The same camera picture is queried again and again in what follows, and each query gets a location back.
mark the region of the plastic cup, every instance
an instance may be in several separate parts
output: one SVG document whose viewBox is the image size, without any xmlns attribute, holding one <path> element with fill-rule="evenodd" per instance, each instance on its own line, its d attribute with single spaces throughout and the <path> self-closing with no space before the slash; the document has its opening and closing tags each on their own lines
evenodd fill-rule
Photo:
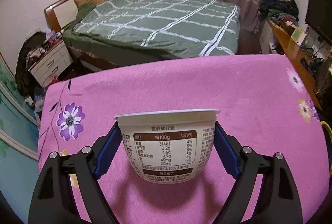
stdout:
<svg viewBox="0 0 332 224">
<path fill-rule="evenodd" d="M 174 184 L 197 177 L 209 160 L 218 109 L 115 116 L 128 159 L 143 179 Z"/>
</svg>

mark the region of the television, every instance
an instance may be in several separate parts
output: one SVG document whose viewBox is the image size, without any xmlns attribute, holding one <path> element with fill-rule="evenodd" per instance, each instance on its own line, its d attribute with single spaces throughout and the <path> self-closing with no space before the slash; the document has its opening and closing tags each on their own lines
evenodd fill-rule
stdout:
<svg viewBox="0 0 332 224">
<path fill-rule="evenodd" d="M 332 0 L 309 0 L 305 22 L 332 45 Z"/>
</svg>

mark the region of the floral tablecloth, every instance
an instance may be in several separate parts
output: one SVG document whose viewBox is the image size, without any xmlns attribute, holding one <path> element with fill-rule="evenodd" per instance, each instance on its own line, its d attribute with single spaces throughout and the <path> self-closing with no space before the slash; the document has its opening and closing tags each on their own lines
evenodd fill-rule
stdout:
<svg viewBox="0 0 332 224">
<path fill-rule="evenodd" d="M 118 114 L 218 108 L 225 131 L 259 154 L 282 152 L 306 222 L 328 191 L 325 139 L 301 79 L 282 55 L 211 56 L 123 67 L 52 85 L 39 135 L 39 168 L 52 151 L 75 154 L 106 135 Z M 80 215 L 89 219 L 71 175 Z M 261 176 L 244 220 L 251 217 Z M 213 149 L 204 172 L 180 184 L 141 179 L 120 145 L 100 187 L 120 223 L 211 223 L 234 184 Z"/>
</svg>

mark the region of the metal pin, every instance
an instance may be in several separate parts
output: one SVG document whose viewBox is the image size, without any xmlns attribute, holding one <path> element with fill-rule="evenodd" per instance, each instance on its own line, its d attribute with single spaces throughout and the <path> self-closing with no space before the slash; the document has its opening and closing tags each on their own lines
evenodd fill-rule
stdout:
<svg viewBox="0 0 332 224">
<path fill-rule="evenodd" d="M 49 157 L 50 157 L 51 159 L 55 159 L 57 155 L 58 155 L 57 152 L 52 152 L 51 154 L 49 154 Z"/>
<path fill-rule="evenodd" d="M 276 153 L 276 158 L 277 158 L 277 159 L 283 159 L 283 154 L 281 154 L 281 153 Z"/>
<path fill-rule="evenodd" d="M 243 151 L 244 151 L 245 153 L 247 153 L 247 154 L 250 154 L 250 153 L 252 152 L 252 149 L 251 149 L 249 146 L 245 146 L 245 147 L 243 148 Z"/>
<path fill-rule="evenodd" d="M 82 149 L 82 153 L 84 153 L 84 154 L 87 154 L 90 151 L 91 151 L 91 147 L 89 147 L 89 146 L 83 147 L 83 149 Z"/>
</svg>

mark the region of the brown banner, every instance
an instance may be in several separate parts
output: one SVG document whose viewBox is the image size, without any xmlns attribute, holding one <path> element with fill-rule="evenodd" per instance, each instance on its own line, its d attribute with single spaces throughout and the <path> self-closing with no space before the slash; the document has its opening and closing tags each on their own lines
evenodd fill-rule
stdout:
<svg viewBox="0 0 332 224">
<path fill-rule="evenodd" d="M 192 139 L 197 137 L 195 130 L 176 131 L 176 132 L 163 132 L 163 133 L 134 133 L 135 141 L 174 141 Z"/>
<path fill-rule="evenodd" d="M 144 174 L 155 175 L 155 176 L 175 176 L 175 175 L 189 174 L 192 171 L 193 171 L 192 168 L 181 169 L 181 170 L 168 170 L 168 171 L 143 169 Z"/>
</svg>

